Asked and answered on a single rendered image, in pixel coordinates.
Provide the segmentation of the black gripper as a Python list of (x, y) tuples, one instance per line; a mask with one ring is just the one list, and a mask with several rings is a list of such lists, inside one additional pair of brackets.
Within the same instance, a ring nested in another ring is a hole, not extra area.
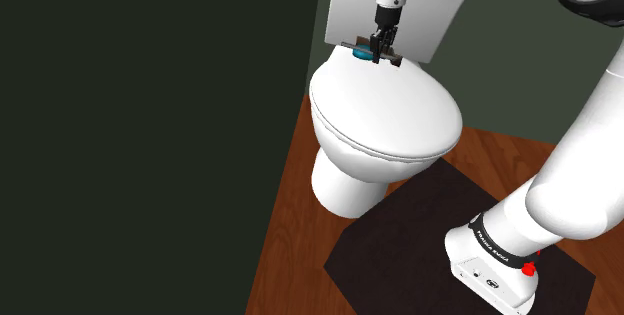
[(387, 8), (381, 5), (377, 6), (374, 21), (377, 28), (383, 31), (383, 34), (381, 37), (381, 51), (379, 38), (380, 32), (376, 31), (370, 36), (369, 44), (373, 63), (379, 63), (381, 52), (385, 55), (391, 55), (393, 53), (392, 46), (397, 32), (397, 29), (394, 27), (399, 24), (401, 13), (401, 7)]

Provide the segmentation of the brown flat block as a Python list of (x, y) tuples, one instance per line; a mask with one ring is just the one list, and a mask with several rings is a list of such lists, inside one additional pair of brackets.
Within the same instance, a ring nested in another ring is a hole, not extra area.
[[(368, 40), (367, 38), (362, 37), (362, 36), (357, 36), (357, 37), (356, 37), (356, 44), (364, 44), (364, 45), (368, 45), (368, 46), (370, 47), (369, 40)], [(389, 62), (390, 62), (393, 66), (399, 67), (399, 66), (401, 65), (401, 63), (402, 63), (402, 57), (400, 56), (400, 59), (396, 59), (396, 60), (388, 60), (388, 61), (389, 61)]]

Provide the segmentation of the grey long bar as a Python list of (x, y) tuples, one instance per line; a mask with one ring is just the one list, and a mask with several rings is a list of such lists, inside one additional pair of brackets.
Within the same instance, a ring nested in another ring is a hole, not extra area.
[[(340, 45), (342, 47), (350, 48), (352, 50), (359, 49), (359, 50), (362, 50), (362, 51), (367, 51), (367, 52), (369, 52), (372, 55), (372, 53), (370, 51), (370, 47), (368, 45), (364, 45), (364, 44), (351, 44), (351, 43), (347, 43), (347, 42), (341, 42)], [(396, 60), (396, 59), (400, 59), (400, 56), (394, 55), (394, 54), (385, 55), (385, 54), (381, 53), (380, 59)]]

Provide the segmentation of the white toilet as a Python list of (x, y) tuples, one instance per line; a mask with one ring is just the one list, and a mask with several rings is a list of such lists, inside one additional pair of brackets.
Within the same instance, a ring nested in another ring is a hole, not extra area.
[(334, 49), (314, 72), (309, 100), (320, 144), (311, 175), (328, 211), (358, 218), (389, 184), (427, 169), (459, 141), (462, 116), (422, 64), (431, 61), (464, 0), (406, 0), (392, 48), (399, 67), (358, 59), (341, 42), (376, 32), (376, 0), (330, 0), (325, 41)]

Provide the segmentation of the dark robot stand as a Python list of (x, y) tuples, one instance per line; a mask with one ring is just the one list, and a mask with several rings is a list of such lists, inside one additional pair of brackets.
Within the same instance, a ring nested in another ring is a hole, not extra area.
[(439, 160), (349, 225), (325, 270), (357, 315), (502, 315), (452, 274), (444, 245), (495, 203)]

